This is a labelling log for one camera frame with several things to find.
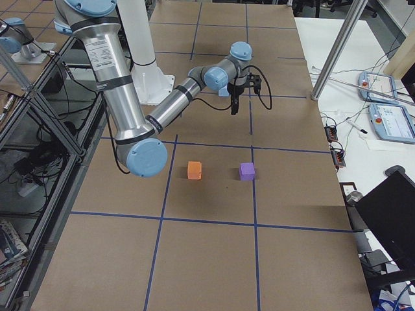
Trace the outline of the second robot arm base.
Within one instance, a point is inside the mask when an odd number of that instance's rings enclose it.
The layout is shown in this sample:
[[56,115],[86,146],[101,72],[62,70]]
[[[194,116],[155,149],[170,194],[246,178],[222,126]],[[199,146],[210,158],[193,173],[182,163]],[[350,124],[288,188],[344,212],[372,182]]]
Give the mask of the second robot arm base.
[[53,50],[56,43],[38,42],[19,17],[1,20],[1,47],[20,64],[38,65],[46,58],[46,51]]

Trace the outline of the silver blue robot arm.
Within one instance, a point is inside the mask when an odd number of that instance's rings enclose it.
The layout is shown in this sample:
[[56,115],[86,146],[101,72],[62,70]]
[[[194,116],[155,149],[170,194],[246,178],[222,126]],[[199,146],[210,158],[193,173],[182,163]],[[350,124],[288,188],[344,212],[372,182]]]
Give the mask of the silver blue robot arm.
[[205,88],[227,88],[236,100],[248,80],[251,46],[235,42],[214,65],[194,67],[174,83],[157,66],[144,1],[56,1],[58,32],[80,40],[92,66],[97,89],[115,123],[114,156],[132,174],[151,177],[167,162],[157,139]]

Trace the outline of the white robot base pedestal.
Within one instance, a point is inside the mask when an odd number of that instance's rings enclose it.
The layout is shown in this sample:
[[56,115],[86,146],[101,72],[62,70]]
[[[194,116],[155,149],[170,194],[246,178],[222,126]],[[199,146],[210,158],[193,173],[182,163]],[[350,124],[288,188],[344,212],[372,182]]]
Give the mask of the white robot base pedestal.
[[132,58],[132,78],[139,101],[157,106],[173,90],[175,77],[166,75],[157,64],[145,2],[120,0],[117,8]]

